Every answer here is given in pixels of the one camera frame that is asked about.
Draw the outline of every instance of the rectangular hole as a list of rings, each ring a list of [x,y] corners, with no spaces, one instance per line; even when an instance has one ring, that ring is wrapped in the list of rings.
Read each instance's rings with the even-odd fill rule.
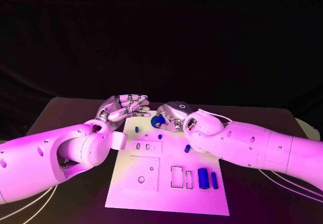
[[[192,172],[186,171],[185,172],[185,176],[186,176],[186,189],[194,189],[194,185],[192,185]]]
[[[184,188],[184,168],[172,167],[172,188]]]

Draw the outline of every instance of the white board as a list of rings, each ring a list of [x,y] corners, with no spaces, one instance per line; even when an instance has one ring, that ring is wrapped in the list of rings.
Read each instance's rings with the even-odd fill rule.
[[[106,207],[228,216],[218,158],[211,153],[202,154],[194,149],[185,153],[189,144],[185,133],[172,133],[155,128],[150,124],[152,117],[126,120],[124,133],[129,139],[126,149],[119,151]],[[182,168],[184,188],[172,187],[175,175],[178,185],[181,181],[179,169],[176,168],[176,174],[172,174],[172,167]],[[210,189],[199,189],[199,168],[208,169]],[[212,187],[212,172],[217,173],[218,189]]]

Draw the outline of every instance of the robotic hand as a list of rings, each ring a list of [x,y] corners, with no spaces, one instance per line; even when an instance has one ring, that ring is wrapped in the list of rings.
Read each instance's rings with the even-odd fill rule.
[[[123,150],[126,118],[149,117],[146,95],[110,97],[96,119],[0,144],[0,204],[25,199],[98,166],[110,149]]]
[[[293,137],[253,124],[233,121],[184,102],[169,102],[165,113],[169,131],[184,131],[192,148],[250,168],[273,170],[309,182],[323,190],[323,142]]]

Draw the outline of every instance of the robot forearm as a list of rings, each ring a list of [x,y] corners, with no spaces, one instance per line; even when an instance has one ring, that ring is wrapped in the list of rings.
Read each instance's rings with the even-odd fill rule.
[[[185,119],[194,149],[244,167],[279,171],[323,190],[323,143],[231,121],[224,124],[204,110]]]

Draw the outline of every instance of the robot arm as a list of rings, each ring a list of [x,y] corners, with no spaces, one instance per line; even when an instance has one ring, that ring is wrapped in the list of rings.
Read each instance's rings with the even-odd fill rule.
[[[179,102],[171,108],[163,105],[165,114],[175,114],[182,110],[179,106]],[[178,131],[184,130],[198,152],[210,152],[240,166],[282,172],[323,190],[323,142],[233,121],[201,109],[182,117],[179,123],[184,126]]]
[[[148,96],[111,97],[86,124],[0,144],[0,204],[36,195],[98,166],[111,148],[123,150],[127,134],[114,130],[126,118],[150,116],[148,104]]]

